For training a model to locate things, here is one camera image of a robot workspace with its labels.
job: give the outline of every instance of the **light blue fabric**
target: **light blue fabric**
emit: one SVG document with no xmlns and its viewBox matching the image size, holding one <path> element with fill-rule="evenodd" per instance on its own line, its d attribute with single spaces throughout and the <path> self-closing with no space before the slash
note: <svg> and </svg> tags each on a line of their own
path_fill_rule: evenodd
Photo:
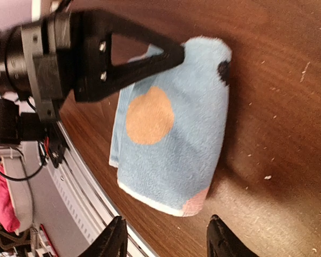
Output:
<svg viewBox="0 0 321 257">
<path fill-rule="evenodd" d="M 197 37 L 184 46 L 186 55 L 181 65 L 120 91 L 110 153 L 110 164 L 118 167 L 118 183 L 123 190 L 175 216 L 200 211 L 210 186 L 228 108 L 229 88 L 218 66 L 229 63 L 232 57 L 230 48 L 217 39 Z M 146 56 L 158 52 L 150 47 Z M 160 142 L 141 145 L 126 131 L 126 113 L 129 104 L 151 86 L 160 88 L 170 100 L 174 124 Z M 190 199 L 196 200 L 188 208 Z"/>
</svg>

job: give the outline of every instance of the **wooden table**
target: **wooden table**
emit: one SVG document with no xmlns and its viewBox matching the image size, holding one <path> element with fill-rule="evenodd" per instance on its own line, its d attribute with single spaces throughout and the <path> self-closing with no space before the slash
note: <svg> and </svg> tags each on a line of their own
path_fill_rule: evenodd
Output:
<svg viewBox="0 0 321 257">
<path fill-rule="evenodd" d="M 108 158 L 118 95 L 69 97 L 63 122 L 127 220 L 160 256 L 206 256 L 212 214 L 259 256 L 321 256 L 321 0 L 76 0 L 138 21 L 178 42 L 205 35 L 233 49 L 230 108 L 202 212 L 160 213 L 119 189 Z M 116 38 L 124 62 L 146 46 Z"/>
</svg>

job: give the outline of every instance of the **pink patch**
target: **pink patch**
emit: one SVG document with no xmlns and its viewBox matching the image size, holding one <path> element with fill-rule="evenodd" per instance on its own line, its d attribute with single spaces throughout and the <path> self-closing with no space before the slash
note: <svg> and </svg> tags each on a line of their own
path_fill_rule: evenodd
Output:
<svg viewBox="0 0 321 257">
<path fill-rule="evenodd" d="M 189 199 L 183 205 L 183 217 L 194 216 L 203 208 L 205 198 L 207 197 L 209 187 L 202 190 L 200 193 Z"/>
</svg>

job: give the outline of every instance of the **blue cloth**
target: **blue cloth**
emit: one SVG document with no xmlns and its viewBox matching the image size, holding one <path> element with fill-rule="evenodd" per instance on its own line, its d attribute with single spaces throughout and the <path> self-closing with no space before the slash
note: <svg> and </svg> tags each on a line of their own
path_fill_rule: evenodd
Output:
<svg viewBox="0 0 321 257">
<path fill-rule="evenodd" d="M 203 207 L 224 139 L 232 57 L 218 39 L 184 47 L 181 65 L 120 91 L 110 153 L 120 188 L 174 216 Z"/>
</svg>

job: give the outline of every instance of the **orange circle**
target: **orange circle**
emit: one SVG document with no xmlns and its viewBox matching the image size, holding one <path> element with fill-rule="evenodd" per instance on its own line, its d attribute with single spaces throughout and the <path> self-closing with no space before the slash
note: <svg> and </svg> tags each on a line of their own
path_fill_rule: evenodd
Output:
<svg viewBox="0 0 321 257">
<path fill-rule="evenodd" d="M 141 145 L 160 142 L 172 129 L 175 120 L 171 102 L 158 87 L 134 99 L 127 110 L 126 131 L 129 138 Z"/>
</svg>

